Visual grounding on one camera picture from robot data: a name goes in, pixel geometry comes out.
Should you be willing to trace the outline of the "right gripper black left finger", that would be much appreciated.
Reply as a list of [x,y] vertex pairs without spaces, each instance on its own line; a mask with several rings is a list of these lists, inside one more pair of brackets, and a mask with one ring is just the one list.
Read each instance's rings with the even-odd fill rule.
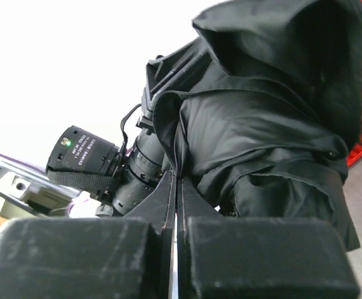
[[170,298],[176,176],[124,217],[0,227],[0,298]]

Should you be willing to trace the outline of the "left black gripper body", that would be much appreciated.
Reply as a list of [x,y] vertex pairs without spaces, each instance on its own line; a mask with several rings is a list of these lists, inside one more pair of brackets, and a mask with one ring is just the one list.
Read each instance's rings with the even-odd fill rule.
[[174,75],[173,65],[173,58],[162,55],[158,55],[155,60],[149,60],[146,65],[146,85],[141,98],[142,113],[136,126],[146,130],[147,135],[154,132],[155,98],[168,87],[168,82]]

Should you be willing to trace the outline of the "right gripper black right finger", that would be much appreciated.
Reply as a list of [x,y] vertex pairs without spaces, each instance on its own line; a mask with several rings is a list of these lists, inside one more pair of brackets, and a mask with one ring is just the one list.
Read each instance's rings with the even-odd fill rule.
[[340,238],[317,219],[220,215],[177,185],[180,298],[358,298]]

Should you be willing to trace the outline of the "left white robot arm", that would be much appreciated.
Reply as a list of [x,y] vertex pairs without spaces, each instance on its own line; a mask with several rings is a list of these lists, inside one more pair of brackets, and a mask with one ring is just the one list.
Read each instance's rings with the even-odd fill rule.
[[146,118],[140,122],[140,134],[131,148],[127,147],[127,134],[123,135],[121,146],[116,146],[71,126],[49,156],[48,178],[56,184],[89,192],[103,204],[96,211],[99,217],[129,213],[154,191],[163,176],[164,150],[148,122],[153,109],[151,100],[173,76],[171,68],[161,56],[147,66],[148,81],[140,104]]

